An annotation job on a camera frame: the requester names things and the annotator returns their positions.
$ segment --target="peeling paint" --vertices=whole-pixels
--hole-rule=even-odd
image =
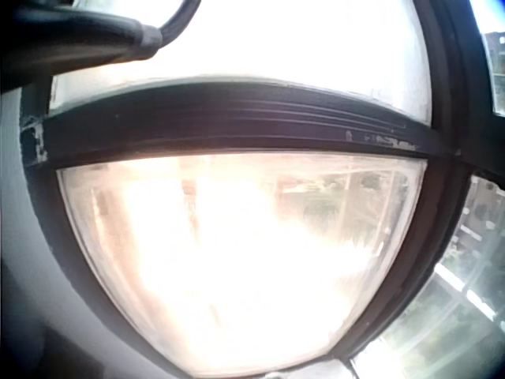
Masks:
[[[33,129],[35,130],[35,153],[36,153],[36,160],[37,163],[42,163],[47,161],[47,151],[44,148],[44,139],[43,139],[43,125],[41,122],[36,123],[33,126]]]
[[[416,146],[407,141],[398,141],[396,138],[392,137],[381,137],[376,136],[376,141],[378,144],[386,145],[391,148],[400,148],[402,150],[415,151]]]

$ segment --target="window frame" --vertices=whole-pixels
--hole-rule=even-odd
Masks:
[[[73,233],[56,170],[168,152],[302,150],[426,159],[410,227],[372,301],[327,354],[287,371],[331,358],[349,365],[401,314],[442,257],[470,176],[505,183],[505,118],[494,113],[484,44],[469,0],[413,4],[428,52],[431,129],[366,100],[276,81],[134,86],[57,114],[48,114],[47,79],[23,89],[20,139],[33,208],[62,271],[107,328],[169,374],[189,378],[129,324],[102,289]]]

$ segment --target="frosted glass panel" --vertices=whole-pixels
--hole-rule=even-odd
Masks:
[[[179,1],[79,4],[158,26]],[[431,120],[428,59],[411,0],[203,1],[180,38],[154,58],[57,77],[51,108],[133,83],[195,77],[306,84]]]
[[[83,254],[139,333],[195,377],[236,377],[335,345],[391,267],[424,169],[247,153],[71,167],[60,179]]]

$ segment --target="curved glass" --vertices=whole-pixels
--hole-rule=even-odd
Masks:
[[[88,0],[78,6],[158,26],[179,3]],[[205,1],[154,58],[56,77],[50,107],[143,81],[216,77],[354,93],[431,121],[428,57],[411,0]]]
[[[395,367],[395,375],[380,364],[375,370],[366,366],[367,357],[381,362],[383,356],[393,362],[388,367]],[[505,191],[472,177],[432,278],[355,364],[362,379],[473,379],[488,377],[504,359]]]
[[[395,259],[425,163],[316,153],[131,160],[59,171],[111,299],[195,377],[315,358]]]

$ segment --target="window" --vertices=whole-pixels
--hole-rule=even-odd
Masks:
[[[292,366],[339,340],[395,259],[424,167],[246,153],[95,164],[60,179],[117,307],[172,362],[215,377]]]
[[[394,362],[398,377],[482,377],[505,357],[504,268],[505,192],[472,177],[464,211],[432,278],[355,360],[361,379],[370,377],[367,357],[381,354]]]
[[[488,55],[495,112],[505,115],[505,7],[500,0],[471,0]]]
[[[178,4],[88,0],[77,6],[158,26]],[[428,58],[411,0],[202,2],[189,27],[154,58],[57,77],[51,107],[135,82],[213,77],[350,92],[431,121]]]

